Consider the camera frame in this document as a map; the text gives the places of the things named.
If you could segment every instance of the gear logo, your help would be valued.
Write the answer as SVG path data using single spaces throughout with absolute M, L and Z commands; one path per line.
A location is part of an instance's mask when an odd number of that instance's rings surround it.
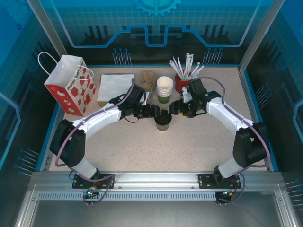
M 21 30 L 23 20 L 27 16 L 25 0 L 0 0 L 0 7 L 5 7 L 9 14 L 17 22 L 17 28 Z
M 165 13 L 170 13 L 171 9 L 176 9 L 176 5 L 181 3 L 181 0 L 133 0 L 137 9 L 141 9 L 142 13 L 147 13 L 149 16 L 158 16 Z

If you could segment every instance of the glass panel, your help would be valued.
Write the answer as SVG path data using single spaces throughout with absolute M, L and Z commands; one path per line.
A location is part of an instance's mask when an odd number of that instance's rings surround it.
M 238 64 L 271 4 L 271 0 L 41 2 L 68 53 L 95 65 L 130 64 L 123 54 L 131 54 L 132 64 L 167 64 L 172 55 L 185 60 L 187 52 L 204 64 Z
M 288 0 L 247 67 L 286 183 L 303 181 L 303 2 Z M 302 203 L 297 183 L 289 191 Z M 302 207 L 294 206 L 302 216 Z
M 1 1 L 0 15 L 0 226 L 12 226 L 37 160 L 20 150 L 39 155 L 55 106 L 37 55 L 58 56 L 26 1 Z

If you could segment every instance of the stack of paper cups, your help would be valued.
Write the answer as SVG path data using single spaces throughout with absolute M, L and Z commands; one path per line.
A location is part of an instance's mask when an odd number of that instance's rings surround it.
M 160 103 L 168 103 L 174 81 L 169 77 L 160 77 L 157 80 L 157 94 Z

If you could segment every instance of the white bag handle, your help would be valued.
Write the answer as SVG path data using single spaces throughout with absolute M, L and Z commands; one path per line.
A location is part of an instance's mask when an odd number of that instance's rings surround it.
M 43 68 L 43 66 L 42 66 L 41 63 L 40 63 L 39 57 L 40 57 L 40 55 L 43 54 L 43 53 L 46 53 L 48 56 L 50 56 L 56 64 L 58 64 L 58 62 L 57 62 L 56 59 L 53 58 L 53 56 L 51 56 L 48 52 L 43 51 L 43 52 L 41 52 L 41 53 L 38 54 L 38 57 L 37 57 L 37 58 L 38 58 L 38 63 L 39 63 L 39 65 L 40 65 L 40 67 L 44 70 L 44 72 L 46 72 L 48 75 L 50 75 L 50 74 L 45 70 L 45 68 Z
M 44 72 L 46 72 L 46 73 L 50 76 L 50 74 L 48 73 L 48 71 L 46 71 L 45 68 L 43 68 L 43 66 L 41 65 L 41 62 L 40 62 L 40 59 L 39 59 L 39 58 L 40 58 L 40 55 L 43 54 L 43 53 L 46 53 L 48 56 L 50 56 L 56 64 L 58 64 L 58 62 L 57 62 L 56 59 L 53 58 L 53 56 L 51 56 L 48 52 L 43 51 L 43 52 L 41 52 L 41 53 L 38 54 L 38 57 L 37 57 L 37 58 L 38 58 L 38 63 L 39 63 L 39 65 L 40 65 L 40 67 L 44 70 Z M 83 66 L 83 65 L 78 65 L 78 66 L 83 67 L 83 68 L 86 68 L 88 71 L 90 71 L 90 72 L 93 74 L 93 76 L 92 76 L 91 78 L 87 78 L 87 79 L 81 79 L 81 78 L 75 78 L 75 77 L 73 77 L 74 79 L 89 80 L 89 79 L 92 79 L 92 78 L 94 77 L 94 72 L 93 72 L 92 70 L 90 70 L 89 68 L 87 68 L 87 67 L 85 67 L 85 66 Z
M 81 79 L 81 78 L 76 78 L 76 77 L 73 77 L 74 79 L 80 79 L 80 80 L 89 80 L 89 79 L 92 79 L 92 78 L 94 77 L 94 72 L 93 72 L 92 70 L 90 70 L 89 68 L 87 68 L 87 67 L 85 67 L 85 66 L 83 66 L 83 65 L 78 65 L 78 66 L 80 66 L 80 67 L 83 67 L 83 68 L 87 69 L 88 71 L 90 71 L 90 72 L 93 74 L 93 76 L 92 76 L 91 78 L 87 78 L 87 79 Z

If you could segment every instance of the black mounting plate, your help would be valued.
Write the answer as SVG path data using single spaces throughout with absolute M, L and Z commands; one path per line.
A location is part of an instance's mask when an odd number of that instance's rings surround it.
M 241 188 L 241 182 L 239 176 L 231 176 L 229 178 L 224 179 L 221 182 L 221 187 L 218 187 L 213 174 L 198 174 L 198 182 L 199 182 L 199 189 L 234 189 L 235 185 L 231 182 L 231 180 L 239 180 L 237 183 L 237 189 Z
M 107 177 L 109 175 L 110 174 L 100 174 L 99 179 Z M 110 181 L 111 178 L 104 180 L 101 184 L 97 185 L 97 189 L 106 189 Z M 73 189 L 89 189 L 92 186 L 93 186 L 93 182 L 86 181 L 82 179 L 80 176 L 78 176 L 77 174 L 74 175 L 74 179 L 72 183 Z M 113 188 L 114 188 L 114 182 L 111 183 L 109 189 L 113 189 Z

